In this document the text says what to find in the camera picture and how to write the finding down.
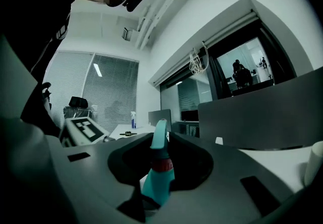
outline white cable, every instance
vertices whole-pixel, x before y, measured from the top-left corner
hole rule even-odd
[[[201,60],[200,60],[197,52],[194,49],[194,53],[190,54],[190,65],[189,65],[189,69],[192,72],[192,74],[199,74],[200,72],[204,72],[208,67],[209,58],[208,58],[207,47],[204,44],[204,42],[202,42],[202,44],[203,44],[203,46],[205,48],[205,53],[206,53],[206,58],[207,58],[206,67],[203,69]]]

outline black rectangular slot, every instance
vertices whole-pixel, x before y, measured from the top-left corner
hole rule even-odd
[[[67,156],[70,160],[70,162],[73,162],[73,161],[77,161],[77,160],[80,160],[80,159],[84,159],[86,157],[89,157],[90,155],[86,152],[82,152],[82,153],[78,153],[78,154],[74,154],[74,155],[69,155]]]
[[[258,180],[257,177],[251,176],[242,178],[240,182],[250,195],[252,201],[263,217],[273,212],[280,206],[279,201]]]

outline ceiling light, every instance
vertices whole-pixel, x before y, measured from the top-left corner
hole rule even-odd
[[[93,64],[93,65],[94,65],[94,68],[96,70],[96,73],[99,75],[99,77],[102,77],[102,74],[101,74],[100,69],[99,69],[99,65],[97,65],[97,64]]]

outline teal spray bottle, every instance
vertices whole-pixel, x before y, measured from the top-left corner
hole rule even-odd
[[[171,181],[175,179],[173,163],[168,155],[167,121],[157,123],[150,149],[152,166],[142,188],[142,194],[162,206],[170,195]]]

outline white cylinder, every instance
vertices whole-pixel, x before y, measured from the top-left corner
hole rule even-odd
[[[323,141],[316,142],[312,146],[308,164],[305,171],[304,183],[309,186],[323,163]]]

